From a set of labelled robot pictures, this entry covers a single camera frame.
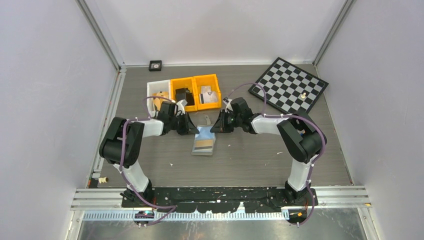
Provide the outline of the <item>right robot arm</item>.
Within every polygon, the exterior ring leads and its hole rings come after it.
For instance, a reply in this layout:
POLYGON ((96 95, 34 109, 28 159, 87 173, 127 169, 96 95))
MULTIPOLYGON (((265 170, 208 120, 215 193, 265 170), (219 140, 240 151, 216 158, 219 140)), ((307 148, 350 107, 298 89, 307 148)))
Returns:
POLYGON ((312 193, 311 175, 316 160, 323 154, 327 138, 304 110, 294 114, 267 115, 253 113, 242 97, 225 98, 225 108, 219 112, 212 133, 232 133, 242 128, 246 133, 281 136, 292 165, 285 182, 284 196, 291 205, 299 205, 312 193))

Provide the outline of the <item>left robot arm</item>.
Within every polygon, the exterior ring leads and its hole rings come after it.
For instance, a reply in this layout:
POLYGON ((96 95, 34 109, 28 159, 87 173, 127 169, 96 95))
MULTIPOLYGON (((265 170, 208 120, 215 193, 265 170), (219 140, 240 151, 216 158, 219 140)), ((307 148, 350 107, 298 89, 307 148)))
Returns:
POLYGON ((138 162, 142 140, 175 131, 179 135, 198 134, 188 113, 186 100, 163 101, 154 117, 147 120, 114 117, 99 147, 99 155, 113 165, 126 182, 123 197, 141 207, 153 204, 151 180, 138 162))

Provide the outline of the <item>tan credit card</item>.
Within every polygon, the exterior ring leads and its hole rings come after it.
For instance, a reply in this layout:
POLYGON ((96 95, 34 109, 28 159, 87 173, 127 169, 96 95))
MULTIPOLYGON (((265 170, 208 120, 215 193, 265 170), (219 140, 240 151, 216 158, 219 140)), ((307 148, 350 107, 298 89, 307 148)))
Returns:
POLYGON ((194 141, 193 149, 195 151, 212 151, 214 143, 214 139, 198 139, 194 141))

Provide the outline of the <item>clear plastic card holder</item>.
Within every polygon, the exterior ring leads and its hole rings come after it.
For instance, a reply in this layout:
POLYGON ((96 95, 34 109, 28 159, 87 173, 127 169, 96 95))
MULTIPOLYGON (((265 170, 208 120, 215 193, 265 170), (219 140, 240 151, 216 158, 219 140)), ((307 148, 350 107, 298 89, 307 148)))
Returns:
POLYGON ((211 132, 213 127, 208 115, 204 116, 206 124, 199 124, 196 129, 199 133, 194 136, 191 154, 193 156, 212 156, 216 141, 215 133, 211 132))

